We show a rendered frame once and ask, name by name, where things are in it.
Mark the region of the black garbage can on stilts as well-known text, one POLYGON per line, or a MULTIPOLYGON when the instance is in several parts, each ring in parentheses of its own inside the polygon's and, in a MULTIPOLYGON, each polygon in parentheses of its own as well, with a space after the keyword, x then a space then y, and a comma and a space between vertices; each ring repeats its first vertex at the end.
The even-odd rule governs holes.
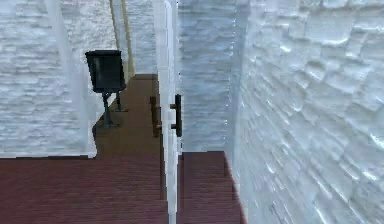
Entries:
POLYGON ((103 127, 117 127, 112 121, 108 98, 115 93, 117 111, 127 112, 120 103, 120 92, 126 88, 120 50, 93 50, 85 53, 90 73, 92 90, 102 95, 104 115, 103 127))

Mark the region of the white room door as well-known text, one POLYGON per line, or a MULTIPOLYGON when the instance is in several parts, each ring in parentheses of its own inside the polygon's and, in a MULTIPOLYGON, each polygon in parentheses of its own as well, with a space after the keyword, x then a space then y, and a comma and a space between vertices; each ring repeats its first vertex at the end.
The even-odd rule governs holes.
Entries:
POLYGON ((153 0, 156 61, 159 79, 162 139, 167 188, 169 224, 177 224, 178 140, 176 129, 176 31, 175 0, 153 0))

